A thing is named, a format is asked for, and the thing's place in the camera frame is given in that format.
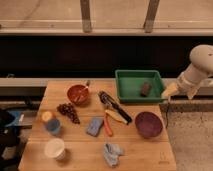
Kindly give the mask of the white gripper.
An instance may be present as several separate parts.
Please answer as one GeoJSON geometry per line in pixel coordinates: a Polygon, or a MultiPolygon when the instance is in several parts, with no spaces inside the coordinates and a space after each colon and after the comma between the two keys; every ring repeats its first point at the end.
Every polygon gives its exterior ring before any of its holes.
{"type": "Polygon", "coordinates": [[[184,76],[184,73],[181,73],[178,76],[177,84],[173,82],[170,85],[168,85],[166,89],[162,92],[161,97],[163,99],[168,99],[171,96],[178,94],[180,91],[185,93],[189,100],[192,100],[193,97],[196,95],[198,89],[200,88],[200,84],[194,84],[188,81],[184,76]]]}

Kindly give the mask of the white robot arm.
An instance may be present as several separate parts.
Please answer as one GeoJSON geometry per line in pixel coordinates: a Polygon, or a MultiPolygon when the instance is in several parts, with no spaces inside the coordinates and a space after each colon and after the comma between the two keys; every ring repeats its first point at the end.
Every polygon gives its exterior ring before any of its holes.
{"type": "Polygon", "coordinates": [[[169,84],[162,92],[163,99],[185,93],[191,100],[200,88],[201,82],[213,76],[213,45],[194,47],[189,54],[189,59],[191,63],[180,73],[177,81],[169,84]]]}

